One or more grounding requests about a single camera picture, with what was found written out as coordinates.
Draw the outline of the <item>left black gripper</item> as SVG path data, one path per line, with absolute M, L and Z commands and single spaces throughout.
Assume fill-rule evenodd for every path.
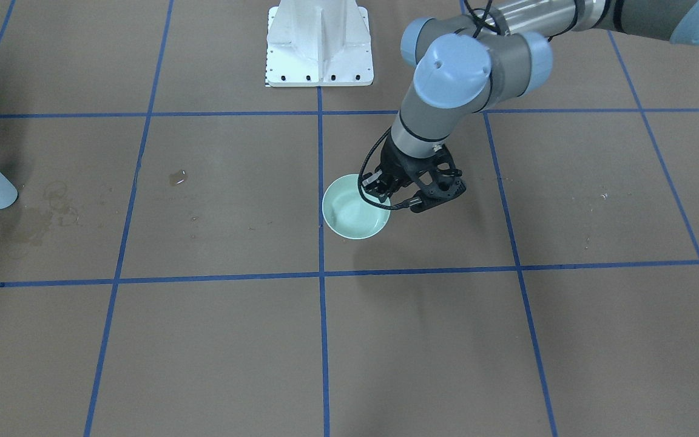
M 427 192 L 430 183 L 422 182 L 420 177 L 429 174 L 431 161 L 432 157 L 416 158 L 400 151 L 392 137 L 385 135 L 376 172 L 360 176 L 360 193 L 376 195 L 379 203 L 384 205 L 400 188 L 411 183 L 415 183 L 420 191 Z

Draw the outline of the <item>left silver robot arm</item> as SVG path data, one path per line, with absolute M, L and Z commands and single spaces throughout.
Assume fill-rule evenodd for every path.
M 610 30 L 671 44 L 699 45 L 699 1 L 510 1 L 466 8 L 451 19 L 417 19 L 400 39 L 413 82 L 353 190 L 375 208 L 421 212 L 466 190 L 446 147 L 470 113 L 525 96 L 551 75 L 551 40 Z

